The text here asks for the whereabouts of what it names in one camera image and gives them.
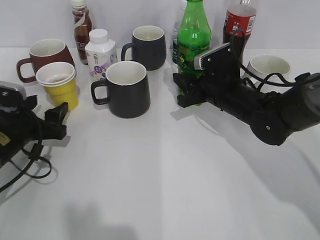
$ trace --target mug handle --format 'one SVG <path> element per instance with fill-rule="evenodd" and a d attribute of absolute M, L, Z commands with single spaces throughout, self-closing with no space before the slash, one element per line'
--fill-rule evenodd
<path fill-rule="evenodd" d="M 32 83 L 32 82 L 36 81 L 35 76 L 24 78 L 21 74 L 21 66 L 24 64 L 30 64 L 30 63 L 32 63 L 31 58 L 25 58 L 25 59 L 18 61 L 16 64 L 16 72 L 18 73 L 18 77 L 19 77 L 20 81 L 23 83 Z"/>
<path fill-rule="evenodd" d="M 95 82 L 93 82 L 91 84 L 91 96 L 92 96 L 92 100 L 93 100 L 93 102 L 95 104 L 104 105 L 104 104 L 108 104 L 110 102 L 109 97 L 98 99 L 96 97 L 96 93 L 95 93 L 95 89 L 96 88 L 98 88 L 98 87 L 107 87 L 107 86 L 108 86 L 108 81 L 106 79 L 95 81 Z"/>
<path fill-rule="evenodd" d="M 122 51 L 121 51 L 121 61 L 124 61 L 124 60 L 125 60 L 127 50 L 128 50 L 129 48 L 133 48 L 134 46 L 136 46 L 136 45 L 135 45 L 134 43 L 132 43 L 132 42 L 127 43 L 126 45 L 123 46 Z"/>

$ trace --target plastic bottle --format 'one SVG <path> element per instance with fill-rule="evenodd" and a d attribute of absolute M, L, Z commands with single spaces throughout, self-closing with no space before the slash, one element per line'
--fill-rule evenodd
<path fill-rule="evenodd" d="M 242 62 L 245 46 L 251 36 L 257 15 L 258 0 L 241 0 L 240 4 L 231 5 L 226 13 L 223 28 L 223 43 L 229 43 L 234 31 L 243 29 L 245 32 L 244 46 L 242 33 L 238 33 L 233 42 L 234 49 Z"/>
<path fill-rule="evenodd" d="M 181 25 L 181 21 L 184 17 L 186 8 L 187 8 L 187 0 L 180 0 L 180 8 L 179 11 L 177 13 L 176 19 L 175 19 L 175 23 L 174 23 L 174 28 L 173 28 L 173 33 L 172 33 L 172 37 L 171 37 L 171 41 L 172 41 L 172 68 L 174 72 L 178 72 L 178 62 L 179 62 L 179 58 L 178 58 L 178 30 L 180 28 Z"/>
<path fill-rule="evenodd" d="M 108 67 L 118 61 L 116 42 L 109 39 L 104 29 L 95 29 L 89 33 L 90 42 L 85 46 L 89 74 L 92 81 L 104 78 Z"/>
<path fill-rule="evenodd" d="M 178 67 L 181 75 L 201 77 L 203 71 L 195 70 L 194 58 L 210 48 L 211 36 L 203 0 L 187 0 L 178 30 Z"/>
<path fill-rule="evenodd" d="M 72 0 L 72 13 L 74 15 L 74 39 L 78 49 L 79 58 L 85 65 L 88 64 L 85 46 L 89 42 L 89 33 L 94 29 L 89 16 L 85 0 Z"/>

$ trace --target coca-cola bottle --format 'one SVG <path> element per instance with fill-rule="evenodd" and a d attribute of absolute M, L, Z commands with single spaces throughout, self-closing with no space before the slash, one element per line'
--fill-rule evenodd
<path fill-rule="evenodd" d="M 245 32 L 244 46 L 242 33 L 239 32 L 234 38 L 234 49 L 242 62 L 245 46 L 251 36 L 255 24 L 257 10 L 252 5 L 252 0 L 241 0 L 240 4 L 232 5 L 226 13 L 223 28 L 223 43 L 229 43 L 234 31 L 243 29 Z"/>

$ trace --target black mug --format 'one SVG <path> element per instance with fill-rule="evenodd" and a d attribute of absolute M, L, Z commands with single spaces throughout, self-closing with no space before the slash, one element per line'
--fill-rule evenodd
<path fill-rule="evenodd" d="M 132 42 L 123 46 L 121 61 L 132 48 L 132 60 L 141 63 L 148 71 L 161 68 L 167 58 L 166 37 L 157 26 L 140 26 L 133 31 Z"/>
<path fill-rule="evenodd" d="M 106 87 L 107 98 L 97 99 L 98 87 Z M 95 104 L 108 104 L 110 112 L 120 118 L 139 117 L 150 107 L 147 70 L 135 61 L 115 63 L 106 70 L 104 80 L 91 84 L 91 95 Z"/>

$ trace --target red label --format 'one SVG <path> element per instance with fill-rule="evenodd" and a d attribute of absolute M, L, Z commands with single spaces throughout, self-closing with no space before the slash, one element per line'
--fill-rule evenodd
<path fill-rule="evenodd" d="M 228 35 L 232 35 L 232 33 L 238 29 L 243 29 L 245 35 L 250 35 L 252 28 L 255 24 L 256 15 L 253 16 L 238 16 L 234 15 L 231 12 L 226 13 L 225 23 L 224 23 L 224 32 Z M 240 37 L 242 34 L 238 32 L 236 34 L 237 37 Z"/>

